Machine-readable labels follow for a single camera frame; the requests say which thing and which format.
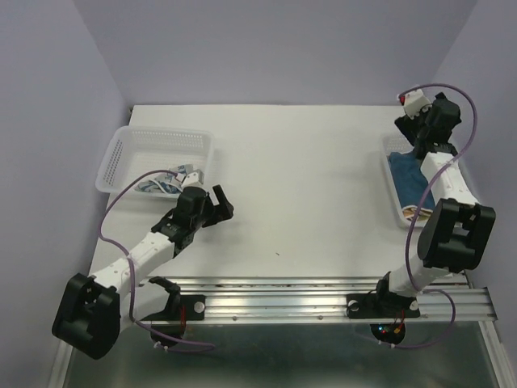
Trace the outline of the dark blue towel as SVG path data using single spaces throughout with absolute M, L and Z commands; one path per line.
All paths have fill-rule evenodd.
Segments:
M 388 162 L 401 208 L 408 205 L 418 206 L 428 185 L 418 161 L 412 153 L 392 152 L 388 156 Z

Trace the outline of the white blue print towel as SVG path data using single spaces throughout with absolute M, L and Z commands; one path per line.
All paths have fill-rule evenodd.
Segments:
M 192 164 L 183 164 L 170 167 L 168 172 L 158 173 L 139 182 L 134 188 L 135 192 L 149 194 L 180 194 L 187 176 L 194 171 Z

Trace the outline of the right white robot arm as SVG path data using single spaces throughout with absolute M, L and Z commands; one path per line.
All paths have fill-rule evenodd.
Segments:
M 412 149 L 385 158 L 401 213 L 413 231 L 423 227 L 416 252 L 405 247 L 405 263 L 388 272 L 372 295 L 373 309 L 392 315 L 415 309 L 416 297 L 433 281 L 472 270 L 493 229 L 496 213 L 470 192 L 458 150 L 450 138 L 461 122 L 460 107 L 438 93 L 428 99 L 420 88 L 400 94 L 404 114 L 395 125 Z

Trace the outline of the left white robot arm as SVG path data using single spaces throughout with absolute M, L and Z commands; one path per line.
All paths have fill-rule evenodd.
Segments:
M 137 284 L 182 253 L 198 230 L 228 221 L 233 211 L 219 185 L 212 193 L 185 188 L 177 205 L 132 250 L 89 276 L 78 273 L 69 279 L 52 334 L 94 360 L 105 356 L 123 325 L 134 319 Z

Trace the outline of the orange pastel patterned towel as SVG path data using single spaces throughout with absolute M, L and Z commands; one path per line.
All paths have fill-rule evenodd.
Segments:
M 403 217 L 408 221 L 411 222 L 414 218 L 416 218 L 416 221 L 426 221 L 429 219 L 429 217 L 432 215 L 433 210 L 432 209 L 426 209 L 421 208 L 418 211 L 418 208 L 416 205 L 408 205 L 401 209 Z

